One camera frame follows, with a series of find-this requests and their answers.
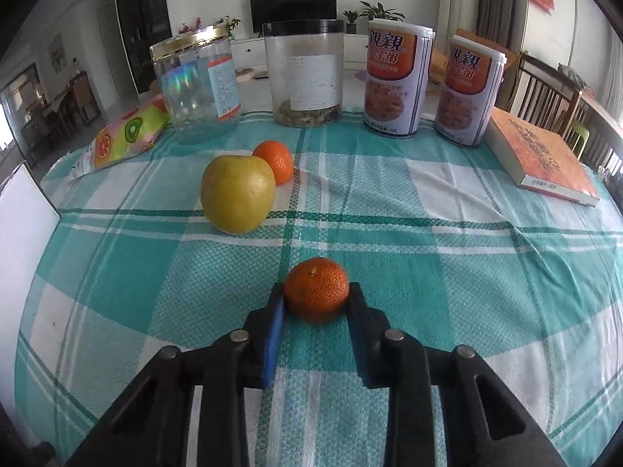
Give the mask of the small orange tangerine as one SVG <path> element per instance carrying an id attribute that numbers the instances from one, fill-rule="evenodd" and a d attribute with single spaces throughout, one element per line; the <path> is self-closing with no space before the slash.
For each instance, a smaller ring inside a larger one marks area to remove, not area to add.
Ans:
<path id="1" fill-rule="evenodd" d="M 350 281 L 339 263 L 314 257 L 289 271 L 283 293 L 287 308 L 301 320 L 324 323 L 343 309 L 350 293 Z"/>

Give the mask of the yellow green apple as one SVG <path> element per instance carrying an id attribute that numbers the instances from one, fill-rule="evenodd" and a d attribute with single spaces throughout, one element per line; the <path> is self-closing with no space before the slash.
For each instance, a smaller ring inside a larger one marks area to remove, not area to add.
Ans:
<path id="1" fill-rule="evenodd" d="M 267 162 L 255 156 L 222 155 L 207 165 L 201 204 L 220 231 L 242 235 L 261 226 L 276 196 L 276 180 Z"/>

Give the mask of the teal plaid tablecloth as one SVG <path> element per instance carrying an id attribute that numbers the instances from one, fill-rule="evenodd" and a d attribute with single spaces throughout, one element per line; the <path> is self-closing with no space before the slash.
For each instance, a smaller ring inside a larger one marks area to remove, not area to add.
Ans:
<path id="1" fill-rule="evenodd" d="M 368 390 L 348 333 L 359 284 L 399 339 L 480 355 L 564 462 L 588 466 L 622 423 L 622 214 L 518 186 L 487 146 L 430 122 L 412 138 L 358 113 L 324 128 L 264 112 L 42 189 L 60 220 L 17 340 L 18 425 L 65 462 L 159 349 L 240 330 L 276 284 L 275 378 L 247 390 L 256 466 L 378 466 L 389 393 Z"/>

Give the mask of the orange book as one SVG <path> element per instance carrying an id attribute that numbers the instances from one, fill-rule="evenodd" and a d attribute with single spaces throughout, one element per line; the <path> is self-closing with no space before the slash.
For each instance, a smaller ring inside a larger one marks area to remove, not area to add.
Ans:
<path id="1" fill-rule="evenodd" d="M 484 140 L 518 187 L 589 207 L 599 203 L 595 185 L 559 134 L 494 107 Z"/>

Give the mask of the fruit print snack bag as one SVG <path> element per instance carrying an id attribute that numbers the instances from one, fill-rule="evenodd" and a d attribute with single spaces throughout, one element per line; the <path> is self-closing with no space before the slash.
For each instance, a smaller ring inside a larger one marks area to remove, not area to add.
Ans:
<path id="1" fill-rule="evenodd" d="M 107 169 L 147 152 L 169 123 L 163 96 L 151 97 L 96 135 L 74 163 L 71 179 Z"/>

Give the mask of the white cardboard box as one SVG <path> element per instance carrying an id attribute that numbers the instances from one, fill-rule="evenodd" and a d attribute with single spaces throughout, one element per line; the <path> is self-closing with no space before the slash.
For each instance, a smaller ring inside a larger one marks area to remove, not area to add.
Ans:
<path id="1" fill-rule="evenodd" d="M 18 334 L 28 292 L 60 215 L 22 162 L 1 185 L 0 204 L 1 405 L 16 415 Z"/>

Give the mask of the right red white can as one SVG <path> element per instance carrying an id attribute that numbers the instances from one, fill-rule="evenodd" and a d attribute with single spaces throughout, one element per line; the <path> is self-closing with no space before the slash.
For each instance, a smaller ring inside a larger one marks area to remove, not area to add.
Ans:
<path id="1" fill-rule="evenodd" d="M 445 84 L 439 95 L 434 119 L 435 130 L 462 147 L 476 147 L 485 130 L 503 81 L 504 67 L 494 61 L 479 70 L 448 62 Z"/>

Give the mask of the red white can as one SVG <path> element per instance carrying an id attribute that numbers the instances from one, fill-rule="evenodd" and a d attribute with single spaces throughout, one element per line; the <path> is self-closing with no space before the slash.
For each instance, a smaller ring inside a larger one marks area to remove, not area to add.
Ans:
<path id="1" fill-rule="evenodd" d="M 368 24 L 364 122 L 392 137 L 413 136 L 429 82 L 435 31 L 389 19 Z"/>
<path id="2" fill-rule="evenodd" d="M 435 130 L 462 147 L 476 147 L 485 130 L 503 81 L 504 67 L 494 61 L 479 70 L 448 62 L 445 84 L 439 95 L 434 119 Z"/>

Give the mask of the dining table with chairs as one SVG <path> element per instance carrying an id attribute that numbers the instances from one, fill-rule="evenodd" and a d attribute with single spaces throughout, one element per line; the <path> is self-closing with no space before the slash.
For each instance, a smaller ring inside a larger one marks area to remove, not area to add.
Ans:
<path id="1" fill-rule="evenodd" d="M 26 110 L 28 119 L 20 130 L 23 150 L 37 160 L 101 115 L 90 77 L 79 71 L 52 101 L 36 101 Z"/>

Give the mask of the left red white can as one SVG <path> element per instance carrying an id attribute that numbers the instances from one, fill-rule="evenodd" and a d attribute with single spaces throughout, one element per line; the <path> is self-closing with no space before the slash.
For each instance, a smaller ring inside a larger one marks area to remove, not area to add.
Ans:
<path id="1" fill-rule="evenodd" d="M 413 136 L 429 82 L 435 31 L 389 19 L 368 24 L 364 122 L 392 137 Z"/>

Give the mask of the wooden chair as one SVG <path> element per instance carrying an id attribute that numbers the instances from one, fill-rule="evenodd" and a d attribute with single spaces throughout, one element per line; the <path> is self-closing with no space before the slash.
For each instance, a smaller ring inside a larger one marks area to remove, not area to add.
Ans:
<path id="1" fill-rule="evenodd" d="M 526 52 L 519 63 L 506 111 L 567 138 L 584 117 L 582 91 L 566 76 Z"/>

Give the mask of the black lid clear jar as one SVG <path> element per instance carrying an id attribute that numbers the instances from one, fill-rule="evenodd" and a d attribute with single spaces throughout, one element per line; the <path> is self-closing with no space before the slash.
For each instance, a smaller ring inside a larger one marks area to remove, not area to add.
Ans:
<path id="1" fill-rule="evenodd" d="M 340 119 L 344 23 L 305 19 L 263 25 L 273 117 L 291 128 L 317 128 Z"/>

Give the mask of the green plant by flowers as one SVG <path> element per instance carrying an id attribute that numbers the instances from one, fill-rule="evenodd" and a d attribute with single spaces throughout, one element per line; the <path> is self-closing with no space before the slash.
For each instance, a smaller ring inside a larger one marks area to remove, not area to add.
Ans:
<path id="1" fill-rule="evenodd" d="M 215 25 L 222 25 L 224 28 L 226 28 L 229 40 L 234 39 L 233 32 L 236 30 L 240 23 L 240 18 L 230 17 L 229 15 L 226 15 L 215 21 Z"/>

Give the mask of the black television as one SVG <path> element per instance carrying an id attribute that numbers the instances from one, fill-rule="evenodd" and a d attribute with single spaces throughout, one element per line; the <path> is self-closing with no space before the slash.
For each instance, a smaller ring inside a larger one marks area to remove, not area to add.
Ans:
<path id="1" fill-rule="evenodd" d="M 252 29 L 263 33 L 263 25 L 272 22 L 336 19 L 338 0 L 249 0 Z"/>

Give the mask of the black glass cabinet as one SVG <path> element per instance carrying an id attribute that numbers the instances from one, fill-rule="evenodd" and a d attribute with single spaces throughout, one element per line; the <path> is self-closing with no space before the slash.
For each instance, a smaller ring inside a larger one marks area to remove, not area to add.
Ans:
<path id="1" fill-rule="evenodd" d="M 155 80 L 150 46 L 172 36 L 166 0 L 115 0 L 120 36 L 138 95 Z"/>

